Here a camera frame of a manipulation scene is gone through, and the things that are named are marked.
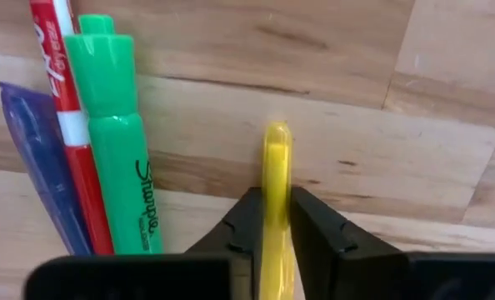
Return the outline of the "red dry-erase marker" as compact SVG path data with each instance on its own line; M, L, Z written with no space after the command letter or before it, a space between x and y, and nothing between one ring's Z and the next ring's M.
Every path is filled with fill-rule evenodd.
M113 243L90 146L87 116L81 109L64 38L75 33L69 0L28 0L57 110L64 150L93 252L113 254Z

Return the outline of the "dark purple slim marker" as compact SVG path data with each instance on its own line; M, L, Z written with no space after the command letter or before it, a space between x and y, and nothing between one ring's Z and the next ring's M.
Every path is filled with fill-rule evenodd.
M72 255L94 254L52 97L9 82L0 89L12 140L64 246Z

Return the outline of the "green highlighter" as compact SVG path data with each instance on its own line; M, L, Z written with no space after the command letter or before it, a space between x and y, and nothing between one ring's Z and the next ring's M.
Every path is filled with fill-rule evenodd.
M163 252L153 170L138 111L134 40L105 14L83 14L64 39L116 254Z

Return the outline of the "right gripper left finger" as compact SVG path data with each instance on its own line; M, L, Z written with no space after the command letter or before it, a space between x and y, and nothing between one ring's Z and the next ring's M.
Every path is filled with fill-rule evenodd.
M188 253L231 252L253 255L258 250L263 226L263 194L250 187Z

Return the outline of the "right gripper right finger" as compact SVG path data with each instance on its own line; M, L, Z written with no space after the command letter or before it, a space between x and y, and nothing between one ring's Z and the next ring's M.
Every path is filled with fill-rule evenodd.
M292 242L306 300L403 300L405 254L303 187L290 202Z

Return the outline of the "yellow slim highlighter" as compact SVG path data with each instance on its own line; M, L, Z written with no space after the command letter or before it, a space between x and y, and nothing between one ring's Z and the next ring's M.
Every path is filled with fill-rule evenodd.
M289 217L292 140L285 122L272 122L264 137L260 300L293 300L295 271Z

